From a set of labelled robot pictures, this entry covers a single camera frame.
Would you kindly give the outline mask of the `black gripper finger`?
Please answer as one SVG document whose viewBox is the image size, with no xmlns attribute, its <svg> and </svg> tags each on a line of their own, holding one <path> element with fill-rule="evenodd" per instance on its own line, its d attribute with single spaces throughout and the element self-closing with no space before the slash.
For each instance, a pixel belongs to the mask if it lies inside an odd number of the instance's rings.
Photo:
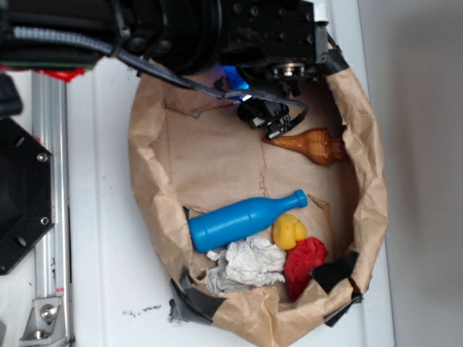
<svg viewBox="0 0 463 347">
<path fill-rule="evenodd" d="M 289 107 L 283 103 L 250 98 L 240 104 L 237 115 L 252 128 L 266 127 L 267 140 L 273 140 L 293 127 Z"/>
</svg>

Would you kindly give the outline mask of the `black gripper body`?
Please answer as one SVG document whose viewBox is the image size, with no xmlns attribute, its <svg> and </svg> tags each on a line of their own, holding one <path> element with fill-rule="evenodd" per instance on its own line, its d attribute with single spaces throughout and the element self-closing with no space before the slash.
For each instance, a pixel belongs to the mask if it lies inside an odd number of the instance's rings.
<svg viewBox="0 0 463 347">
<path fill-rule="evenodd" d="M 218 62 L 245 81 L 231 96 L 300 95 L 328 58 L 325 21 L 309 1 L 220 1 Z"/>
</svg>

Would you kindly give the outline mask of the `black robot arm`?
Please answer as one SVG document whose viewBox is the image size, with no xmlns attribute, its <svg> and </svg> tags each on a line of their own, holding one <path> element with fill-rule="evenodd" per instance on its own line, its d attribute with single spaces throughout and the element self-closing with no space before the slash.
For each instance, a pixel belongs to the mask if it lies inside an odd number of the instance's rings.
<svg viewBox="0 0 463 347">
<path fill-rule="evenodd" d="M 1 70 L 70 80 L 103 57 L 172 85 L 242 101 L 273 139 L 298 79 L 317 78 L 333 41 L 309 1 L 3 1 Z"/>
</svg>

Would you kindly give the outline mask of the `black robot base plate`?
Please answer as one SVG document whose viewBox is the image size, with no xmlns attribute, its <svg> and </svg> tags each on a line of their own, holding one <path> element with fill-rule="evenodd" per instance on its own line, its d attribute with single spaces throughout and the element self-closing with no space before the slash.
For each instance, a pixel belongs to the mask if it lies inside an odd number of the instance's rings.
<svg viewBox="0 0 463 347">
<path fill-rule="evenodd" d="M 53 155 L 13 118 L 1 118 L 1 274 L 53 226 Z"/>
</svg>

